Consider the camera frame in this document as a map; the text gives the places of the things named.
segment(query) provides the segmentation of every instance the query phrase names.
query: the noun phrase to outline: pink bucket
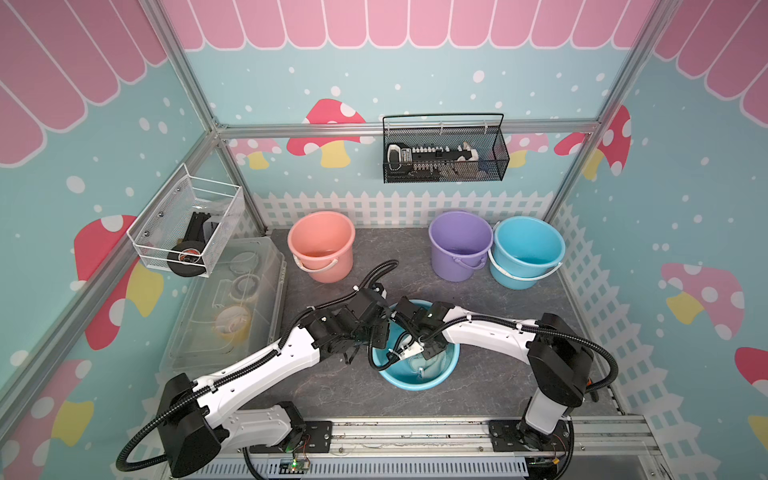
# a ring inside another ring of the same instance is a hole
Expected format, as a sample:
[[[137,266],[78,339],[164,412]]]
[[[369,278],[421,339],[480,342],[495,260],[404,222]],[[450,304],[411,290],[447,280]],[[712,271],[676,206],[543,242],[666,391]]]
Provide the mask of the pink bucket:
[[[349,275],[354,241],[354,224],[337,212],[307,215],[288,232],[293,261],[321,283],[338,282]]]

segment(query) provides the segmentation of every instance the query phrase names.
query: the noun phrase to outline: ventilation grille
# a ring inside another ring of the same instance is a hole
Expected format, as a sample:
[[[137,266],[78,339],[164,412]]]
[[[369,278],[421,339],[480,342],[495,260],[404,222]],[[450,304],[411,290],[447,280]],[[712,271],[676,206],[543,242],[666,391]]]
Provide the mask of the ventilation grille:
[[[278,474],[279,458],[253,458],[257,472],[268,478],[298,478]],[[528,476],[524,458],[315,458],[301,478],[509,478]],[[253,478],[242,458],[217,458],[185,478],[195,480]]]

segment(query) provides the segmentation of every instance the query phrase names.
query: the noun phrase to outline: black wire basket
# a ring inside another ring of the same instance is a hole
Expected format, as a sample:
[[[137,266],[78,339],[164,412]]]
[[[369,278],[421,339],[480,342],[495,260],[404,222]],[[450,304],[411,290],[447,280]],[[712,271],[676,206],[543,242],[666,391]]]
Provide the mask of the black wire basket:
[[[504,114],[416,114],[382,118],[384,183],[502,180],[509,153]]]

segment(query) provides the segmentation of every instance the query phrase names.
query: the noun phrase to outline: black cable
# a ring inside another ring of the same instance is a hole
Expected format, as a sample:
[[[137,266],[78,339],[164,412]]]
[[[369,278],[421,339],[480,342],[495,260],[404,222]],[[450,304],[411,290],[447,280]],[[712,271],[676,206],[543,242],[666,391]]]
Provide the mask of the black cable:
[[[368,272],[368,275],[365,276],[365,278],[362,280],[362,285],[367,285],[369,282],[371,282],[372,278],[379,279],[382,276],[386,275],[387,273],[394,270],[399,265],[399,261],[397,260],[387,260],[386,262],[382,262],[379,265],[376,265],[373,267],[373,269]],[[280,341],[277,343],[278,348],[282,349],[285,344],[288,342],[288,337],[290,336],[291,331],[293,330],[293,327],[297,325],[299,321],[301,321],[302,318],[309,315],[313,310],[318,310],[322,308],[327,308],[329,306],[337,305],[339,303],[344,303],[347,300],[351,300],[352,297],[354,297],[357,294],[357,290],[352,291],[351,293],[342,296],[340,298],[337,298],[335,300],[331,300],[330,302],[323,303],[321,305],[312,307],[307,307],[293,317],[291,322],[289,323],[289,327],[286,328],[286,330],[283,332],[283,335],[280,337]],[[220,379],[217,379],[214,381],[214,387],[218,388],[225,383],[231,382],[232,380],[239,379],[241,376],[247,375],[248,373],[251,373],[255,369],[259,368],[263,364],[269,362],[272,358],[274,358],[277,355],[277,350],[272,350],[271,352],[267,353],[265,356],[258,359],[256,362],[250,364],[247,367],[244,367],[240,370],[236,370],[232,373],[230,373],[227,376],[223,376]],[[372,363],[372,353],[369,349],[369,361]],[[389,368],[391,364],[387,362],[386,366],[384,368]],[[165,462],[167,460],[167,457],[165,454],[158,455],[156,457],[148,458],[146,460],[141,460],[140,462],[129,462],[128,456],[133,452],[133,450],[141,443],[141,441],[149,435],[152,430],[155,430],[161,423],[163,423],[168,417],[172,416],[174,413],[181,410],[183,407],[189,405],[193,401],[199,399],[201,396],[207,394],[210,392],[210,386],[205,386],[202,389],[197,390],[196,392],[193,392],[192,395],[180,400],[178,403],[174,404],[172,407],[170,407],[165,412],[157,414],[157,416],[149,421],[148,424],[146,424],[141,430],[139,430],[134,437],[128,441],[128,443],[125,444],[123,449],[118,454],[118,458],[115,461],[115,468],[117,468],[120,472],[133,472],[136,470],[141,470],[143,468],[151,467],[152,465],[157,465],[158,463]]]
[[[479,320],[482,322],[495,323],[497,325],[502,325],[502,326],[509,326],[512,328],[517,328],[517,325],[518,325],[517,322],[512,322],[510,320],[499,319],[494,316],[488,316],[488,315],[482,315],[482,314],[476,314],[476,315],[473,314],[472,319]],[[456,325],[457,323],[468,322],[468,321],[469,319],[463,316],[461,318],[453,319],[448,322],[445,322],[440,327],[438,327],[438,329],[436,329],[434,332],[427,335],[427,337],[425,337],[422,341],[428,342],[429,340],[435,338],[443,330],[450,328]],[[568,341],[586,346],[587,348],[593,350],[595,353],[603,357],[605,361],[608,362],[610,371],[608,372],[608,374],[605,376],[604,379],[600,380],[599,382],[587,385],[587,388],[584,391],[584,393],[593,392],[594,390],[599,390],[606,386],[609,386],[611,383],[613,383],[613,381],[619,375],[619,364],[616,362],[616,359],[614,358],[614,356],[612,356],[610,352],[608,352],[606,349],[599,346],[595,342],[591,342],[590,340],[583,339],[580,336],[571,335],[570,333],[558,332],[557,330],[541,328],[538,326],[522,325],[520,327],[520,330],[522,330],[523,332],[535,333],[537,335],[547,335],[547,336],[554,336],[554,337],[566,339]]]
[[[552,480],[559,480],[562,478],[562,476],[565,474],[565,471],[568,470],[568,467],[571,465],[571,459],[574,458],[574,443],[576,443],[576,438],[574,437],[574,423],[570,419],[568,420],[568,431],[568,437],[570,438],[570,441],[568,442],[568,453],[565,456],[565,460],[563,461],[563,466]]]
[[[259,475],[259,472],[256,471],[256,467],[253,466],[253,462],[250,461],[248,447],[243,447],[243,458],[245,459],[245,466],[248,467],[248,472],[250,472],[256,480],[266,480],[263,476]]]

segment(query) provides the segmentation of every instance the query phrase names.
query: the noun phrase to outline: white wire basket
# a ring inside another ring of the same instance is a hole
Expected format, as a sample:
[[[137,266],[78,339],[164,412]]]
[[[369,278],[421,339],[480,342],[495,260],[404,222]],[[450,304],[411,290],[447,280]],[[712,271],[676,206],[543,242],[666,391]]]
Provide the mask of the white wire basket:
[[[172,271],[169,262],[192,264],[168,258],[169,253],[178,254],[172,248],[184,238],[192,214],[205,212],[215,217],[221,216],[218,227],[200,253],[205,266],[205,272],[200,276],[208,277],[235,231],[244,209],[240,186],[192,177],[187,165],[181,164],[128,228],[127,235],[147,268]],[[176,255],[176,258],[192,260],[195,265],[199,265],[199,257],[196,255]]]

